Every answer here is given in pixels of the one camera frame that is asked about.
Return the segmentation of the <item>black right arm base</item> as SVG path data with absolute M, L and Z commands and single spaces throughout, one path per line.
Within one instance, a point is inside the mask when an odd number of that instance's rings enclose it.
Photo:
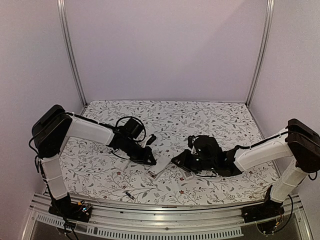
M 271 200 L 272 185 L 267 189 L 262 203 L 245 206 L 241 209 L 241 217 L 245 223 L 262 221 L 257 229 L 264 235 L 274 234 L 280 225 L 285 210 L 283 202 Z

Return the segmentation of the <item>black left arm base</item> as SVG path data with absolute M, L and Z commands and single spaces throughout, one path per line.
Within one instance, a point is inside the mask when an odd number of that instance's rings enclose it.
M 61 199 L 51 199 L 48 212 L 67 220 L 75 220 L 88 223 L 92 214 L 92 204 L 81 200 L 77 203 L 71 201 L 69 194 Z

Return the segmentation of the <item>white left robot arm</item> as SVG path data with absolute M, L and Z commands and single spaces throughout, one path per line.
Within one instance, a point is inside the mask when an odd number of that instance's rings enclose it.
M 66 111 L 53 105 L 31 128 L 29 148 L 35 153 L 34 165 L 41 174 L 55 209 L 63 216 L 74 213 L 74 205 L 65 185 L 61 155 L 71 139 L 104 145 L 121 151 L 131 162 L 154 166 L 157 161 L 150 145 L 155 135 L 147 135 L 143 122 L 135 116 L 124 116 L 114 125 Z

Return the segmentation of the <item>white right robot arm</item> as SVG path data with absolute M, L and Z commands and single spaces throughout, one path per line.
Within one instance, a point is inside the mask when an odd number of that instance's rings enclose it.
M 280 132 L 250 146 L 236 145 L 223 151 L 214 137 L 188 137 L 188 148 L 173 157 L 177 167 L 195 174 L 211 171 L 221 177 L 233 177 L 253 167 L 291 157 L 291 163 L 268 189 L 266 201 L 259 206 L 262 218 L 269 218 L 278 204 L 300 185 L 308 174 L 320 170 L 320 135 L 293 118 Z

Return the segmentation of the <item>white remote with logo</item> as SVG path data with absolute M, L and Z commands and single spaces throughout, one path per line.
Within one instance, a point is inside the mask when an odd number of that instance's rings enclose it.
M 114 163 L 114 167 L 117 169 L 117 170 L 120 170 L 120 171 L 124 171 L 128 165 L 130 164 L 130 160 L 126 159 L 120 159 L 120 160 L 117 160 L 115 163 Z

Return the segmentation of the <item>white remote control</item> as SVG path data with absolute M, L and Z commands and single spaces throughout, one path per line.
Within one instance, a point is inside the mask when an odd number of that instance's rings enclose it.
M 146 173 L 145 176 L 151 180 L 156 180 L 167 166 L 171 163 L 171 159 L 167 156 L 161 156 L 157 161 L 156 165 L 153 165 Z

